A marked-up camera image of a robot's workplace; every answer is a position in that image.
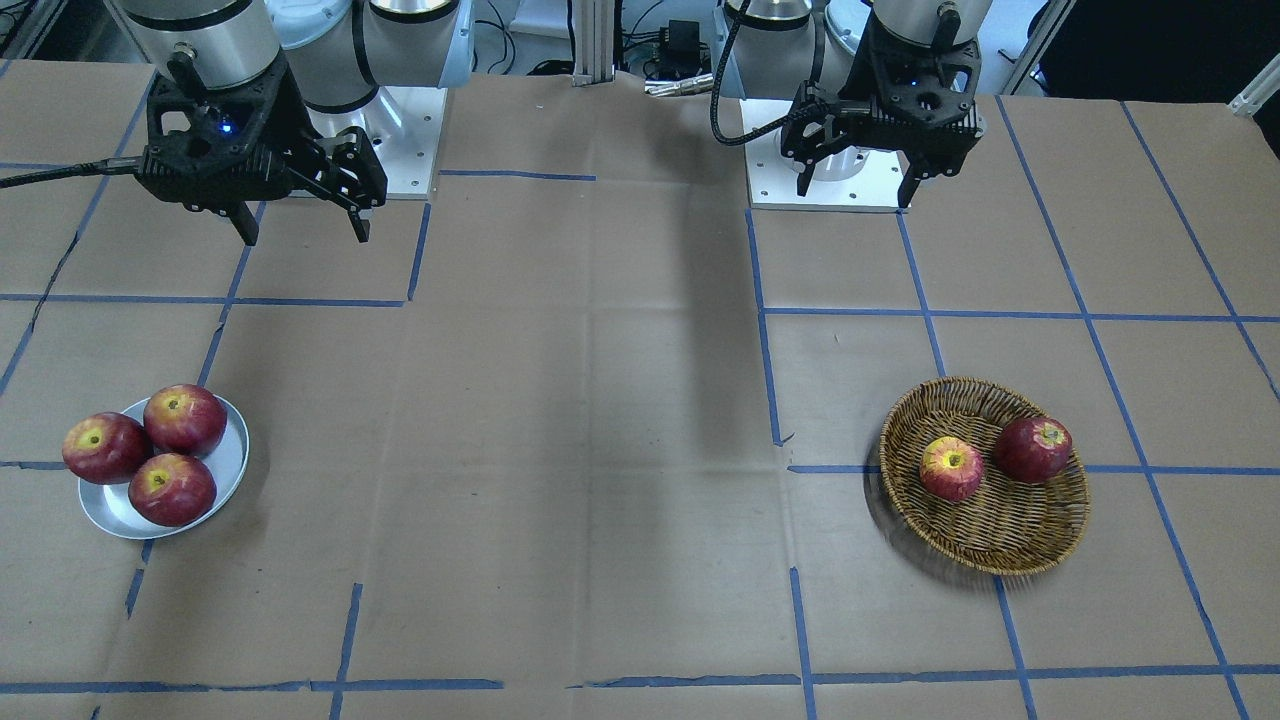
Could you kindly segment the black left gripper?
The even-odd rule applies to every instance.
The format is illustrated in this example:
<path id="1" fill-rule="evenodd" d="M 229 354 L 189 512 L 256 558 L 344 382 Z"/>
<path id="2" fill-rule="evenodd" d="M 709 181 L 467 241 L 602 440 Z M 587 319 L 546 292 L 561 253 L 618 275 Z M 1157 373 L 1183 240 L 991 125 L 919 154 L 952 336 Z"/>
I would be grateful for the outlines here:
<path id="1" fill-rule="evenodd" d="M 928 174 L 956 174 L 986 132 L 977 109 L 978 17 L 872 17 L 837 92 L 806 81 L 781 131 L 806 197 L 820 160 L 850 147 L 899 152 L 899 209 Z"/>

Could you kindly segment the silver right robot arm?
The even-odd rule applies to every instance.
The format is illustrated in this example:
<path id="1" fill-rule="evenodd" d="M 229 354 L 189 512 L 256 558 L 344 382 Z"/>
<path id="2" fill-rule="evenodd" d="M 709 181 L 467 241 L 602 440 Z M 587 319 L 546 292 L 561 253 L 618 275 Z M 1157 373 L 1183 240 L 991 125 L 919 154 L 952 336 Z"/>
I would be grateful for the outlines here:
<path id="1" fill-rule="evenodd" d="M 256 202 L 372 210 L 426 199 L 445 100 L 471 72 L 468 1 L 116 1 L 157 69 L 138 158 L 156 199 L 210 211 L 247 245 Z"/>

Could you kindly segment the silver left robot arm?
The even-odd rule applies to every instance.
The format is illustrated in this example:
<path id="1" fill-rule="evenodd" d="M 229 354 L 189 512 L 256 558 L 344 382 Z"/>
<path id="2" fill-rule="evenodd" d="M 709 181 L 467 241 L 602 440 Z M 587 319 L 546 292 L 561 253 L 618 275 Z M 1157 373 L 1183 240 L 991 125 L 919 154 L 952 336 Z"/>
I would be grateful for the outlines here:
<path id="1" fill-rule="evenodd" d="M 978 33 L 987 1 L 872 1 L 837 91 L 820 83 L 828 31 L 824 1 L 726 1 L 727 35 L 713 73 L 709 122 L 718 143 L 744 146 L 771 133 L 780 155 L 797 172 L 796 193 L 805 196 L 819 165 L 847 150 L 900 156 L 897 211 L 905 211 L 919 186 L 956 176 L 986 135 L 977 108 L 982 56 Z M 721 128 L 721 87 L 742 28 L 758 33 L 810 29 L 809 70 L 787 111 L 765 124 L 727 135 Z"/>

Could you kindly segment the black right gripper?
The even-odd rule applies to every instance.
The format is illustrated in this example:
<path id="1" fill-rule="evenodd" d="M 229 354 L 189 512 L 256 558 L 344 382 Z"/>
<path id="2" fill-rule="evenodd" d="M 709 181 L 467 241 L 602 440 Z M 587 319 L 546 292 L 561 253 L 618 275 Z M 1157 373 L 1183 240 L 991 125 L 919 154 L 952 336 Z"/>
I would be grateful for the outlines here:
<path id="1" fill-rule="evenodd" d="M 284 53 L 253 78 L 212 88 L 192 54 L 175 50 L 148 91 L 146 120 L 136 179 L 163 201 L 221 211 L 244 246 L 260 232 L 247 202 L 297 191 L 343 208 L 355 238 L 370 241 L 388 186 L 372 141 L 353 126 L 321 136 Z"/>

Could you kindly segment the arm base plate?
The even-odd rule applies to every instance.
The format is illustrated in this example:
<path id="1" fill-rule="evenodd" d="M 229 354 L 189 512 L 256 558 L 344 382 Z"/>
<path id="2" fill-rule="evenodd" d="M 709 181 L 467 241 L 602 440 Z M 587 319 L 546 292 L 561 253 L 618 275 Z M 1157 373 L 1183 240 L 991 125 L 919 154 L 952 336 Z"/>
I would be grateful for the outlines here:
<path id="1" fill-rule="evenodd" d="M 805 195 L 801 164 L 781 152 L 776 129 L 745 145 L 750 206 L 758 210 L 896 213 L 905 159 L 901 152 L 850 147 L 815 165 Z"/>
<path id="2" fill-rule="evenodd" d="M 449 99 L 447 88 L 381 87 L 362 108 L 344 113 L 308 109 L 326 137 L 360 126 L 387 174 L 389 200 L 428 200 Z"/>

